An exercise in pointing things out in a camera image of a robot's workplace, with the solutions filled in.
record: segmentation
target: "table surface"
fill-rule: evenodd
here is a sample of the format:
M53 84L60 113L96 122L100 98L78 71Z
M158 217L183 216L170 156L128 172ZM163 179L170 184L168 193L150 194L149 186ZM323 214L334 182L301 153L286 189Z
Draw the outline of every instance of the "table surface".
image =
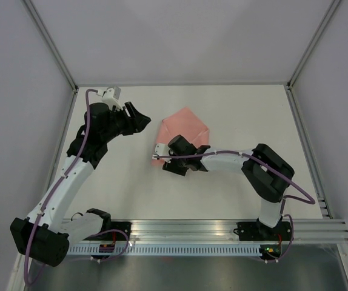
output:
M79 89L57 175L84 123L86 89ZM109 212L114 219L257 218L261 199L244 175L188 171L182 177L151 166L162 119L185 106L209 127L210 145L241 150L268 144L295 169L293 180L316 199L282 85L122 87L119 100L131 101L152 122L142 133L119 136L108 144L108 153L80 188L66 218L89 208ZM100 97L91 93L93 102ZM300 195L293 187L287 193ZM291 199L284 213L322 218L318 203L310 206Z

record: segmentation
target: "fabric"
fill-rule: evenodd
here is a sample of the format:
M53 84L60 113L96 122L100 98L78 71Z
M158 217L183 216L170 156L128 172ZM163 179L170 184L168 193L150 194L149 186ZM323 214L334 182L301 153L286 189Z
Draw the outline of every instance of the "fabric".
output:
M195 147L209 144L209 128L188 107L162 120L155 144L168 144L177 135L182 135ZM153 159L152 164L159 166L164 161Z

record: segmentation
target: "pink cloth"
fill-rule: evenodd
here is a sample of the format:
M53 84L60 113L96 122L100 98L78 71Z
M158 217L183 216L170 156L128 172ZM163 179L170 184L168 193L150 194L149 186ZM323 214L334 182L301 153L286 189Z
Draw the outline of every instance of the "pink cloth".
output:
M155 144L168 144L177 135L182 135L195 147L209 144L208 127L188 107L162 120ZM152 164L158 166L164 161L153 159Z

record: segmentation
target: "gray floor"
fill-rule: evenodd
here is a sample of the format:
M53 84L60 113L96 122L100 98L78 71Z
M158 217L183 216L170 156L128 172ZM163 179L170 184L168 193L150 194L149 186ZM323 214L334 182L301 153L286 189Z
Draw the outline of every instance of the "gray floor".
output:
M278 264L250 258L128 256L46 267L30 290L348 290L331 249L295 246Z

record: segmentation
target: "wall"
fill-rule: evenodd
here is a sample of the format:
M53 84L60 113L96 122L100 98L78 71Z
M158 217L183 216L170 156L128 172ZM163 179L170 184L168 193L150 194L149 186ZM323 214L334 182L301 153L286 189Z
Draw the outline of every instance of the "wall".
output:
M348 225L348 1L343 1L294 92L330 209Z
M0 290L16 247L9 227L43 195L72 92L18 0L0 0Z
M33 0L78 85L288 80L331 0Z

